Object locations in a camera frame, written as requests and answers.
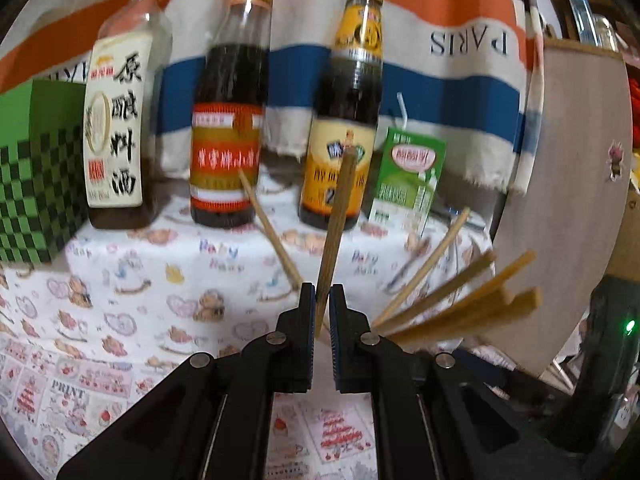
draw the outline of white bottle label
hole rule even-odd
[[[84,179],[90,207],[142,204],[140,153],[149,32],[98,40],[84,95]]]

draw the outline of glass bottle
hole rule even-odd
[[[140,229],[155,215],[153,173],[162,70],[172,48],[159,0],[130,0],[94,44],[84,98],[84,177],[98,229]]]
[[[304,223],[319,229],[327,229],[342,152],[350,145],[358,165],[344,228],[356,225],[360,214],[382,100],[382,3],[347,0],[320,78],[299,211]]]
[[[191,140],[191,216],[233,228],[254,218],[239,170],[255,185],[269,80],[273,0],[230,0],[196,90]]]

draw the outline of soy sauce bottle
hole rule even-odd
[[[347,0],[316,92],[298,214],[319,229],[327,229],[347,146],[356,147],[358,164],[344,228],[360,214],[382,100],[382,3]]]
[[[239,170],[258,180],[269,79],[273,0],[230,0],[196,90],[191,139],[191,217],[234,228],[254,218]]]

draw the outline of chopstick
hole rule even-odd
[[[427,276],[430,270],[433,269],[433,267],[435,267],[435,265],[438,263],[438,260],[444,254],[444,251],[446,251],[447,248],[456,239],[456,236],[458,235],[460,229],[462,229],[462,226],[465,224],[469,213],[471,213],[470,209],[468,207],[465,207],[458,218],[456,218],[456,221],[453,223],[453,225],[449,228],[449,231],[447,231],[445,237],[435,248],[433,253],[431,253],[431,255],[427,258],[422,267],[418,269],[418,272],[416,272],[411,280],[409,280],[409,283],[407,283],[403,288],[400,289],[400,292],[398,292],[396,297],[391,300],[391,302],[385,307],[382,313],[380,313],[380,315],[373,321],[373,328],[376,328],[383,321],[387,320],[393,314],[395,314],[396,310],[398,310],[402,303],[404,303],[404,301],[409,297],[414,288],[420,285],[420,283]]]
[[[494,290],[500,288],[504,285],[504,283],[515,276],[518,272],[520,272],[524,267],[529,265],[536,259],[536,251],[526,251],[524,254],[521,254],[515,260],[513,260],[509,265],[507,265],[501,272],[498,272],[494,277],[492,277],[487,282],[480,285],[476,290],[471,291],[467,294],[462,300],[453,304],[450,308],[448,308],[445,312],[450,312],[455,314],[460,310],[466,308],[466,306],[479,298],[482,298],[486,294],[493,292]]]
[[[484,298],[472,302],[465,315],[453,318],[449,316],[447,319],[437,319],[436,316],[387,338],[396,344],[413,347],[426,342],[477,335],[528,316],[542,304],[542,294],[537,287],[517,295],[510,303],[505,303],[506,297],[507,293],[500,287]]]
[[[495,253],[491,250],[482,254],[476,261],[472,262],[462,272],[456,274],[448,282],[443,283],[436,290],[421,300],[415,301],[408,309],[399,312],[395,316],[389,317],[376,326],[378,333],[385,334],[393,332],[402,325],[410,322],[414,317],[426,312],[432,306],[440,303],[447,296],[454,293],[461,286],[470,282],[487,270],[495,261]]]
[[[302,276],[298,272],[298,268],[296,267],[296,264],[293,262],[293,260],[289,256],[289,253],[287,253],[287,250],[282,245],[282,242],[280,241],[280,237],[278,236],[275,229],[271,225],[271,222],[269,222],[267,213],[264,212],[264,209],[260,205],[260,202],[258,202],[258,197],[255,195],[255,191],[251,186],[251,184],[249,183],[249,180],[247,179],[246,175],[244,174],[244,171],[239,170],[238,175],[240,176],[240,182],[242,182],[242,187],[244,187],[244,192],[249,197],[251,205],[254,206],[255,213],[258,215],[260,222],[262,222],[262,227],[264,228],[264,234],[269,239],[269,241],[271,242],[271,245],[275,249],[276,254],[280,259],[280,262],[282,263],[282,268],[284,269],[284,271],[287,273],[287,276],[289,277],[289,281],[291,282],[291,285],[293,286],[294,290],[299,290],[304,280],[302,279]]]
[[[334,203],[329,216],[329,225],[324,239],[322,249],[322,260],[320,262],[320,272],[316,284],[316,338],[322,330],[322,320],[324,310],[329,298],[329,290],[334,279],[335,262],[340,249],[340,239],[344,231],[344,222],[347,218],[347,208],[351,197],[351,187],[356,174],[358,155],[353,146],[345,148],[342,154],[342,163],[338,181],[335,186]]]

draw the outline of printed tablecloth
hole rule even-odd
[[[295,180],[262,174],[259,198],[300,273],[315,282],[324,233],[298,221]],[[297,305],[259,225],[197,226],[187,196],[184,182],[162,186],[150,228],[86,224],[50,266],[0,272],[0,416],[44,478],[190,354],[236,352]],[[361,220],[344,234],[334,282],[345,285],[351,308],[370,319],[382,311],[447,226],[431,219],[427,229],[419,240]],[[464,228],[408,302],[489,246],[486,234]],[[329,347],[319,342],[315,354],[311,392],[275,399],[266,478],[374,479],[369,399],[335,392]]]

